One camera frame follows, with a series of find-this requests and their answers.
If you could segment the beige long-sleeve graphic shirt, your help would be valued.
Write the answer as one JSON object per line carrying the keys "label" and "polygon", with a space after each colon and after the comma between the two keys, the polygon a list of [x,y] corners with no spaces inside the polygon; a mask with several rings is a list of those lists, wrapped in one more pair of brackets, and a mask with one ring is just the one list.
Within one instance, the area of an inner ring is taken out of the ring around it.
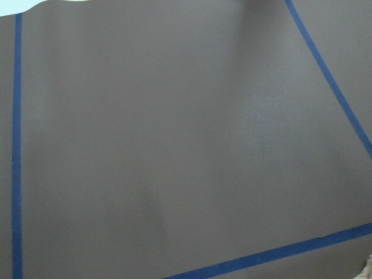
{"label": "beige long-sleeve graphic shirt", "polygon": [[366,261],[366,265],[359,274],[360,278],[370,279],[372,274],[372,255]]}

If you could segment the brown paper table cover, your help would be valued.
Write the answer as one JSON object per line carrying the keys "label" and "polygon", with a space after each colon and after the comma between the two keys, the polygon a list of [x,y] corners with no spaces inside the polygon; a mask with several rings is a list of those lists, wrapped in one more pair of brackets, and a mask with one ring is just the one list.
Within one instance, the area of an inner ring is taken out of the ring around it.
{"label": "brown paper table cover", "polygon": [[22,22],[24,278],[164,278],[371,222],[371,158],[284,1]]}

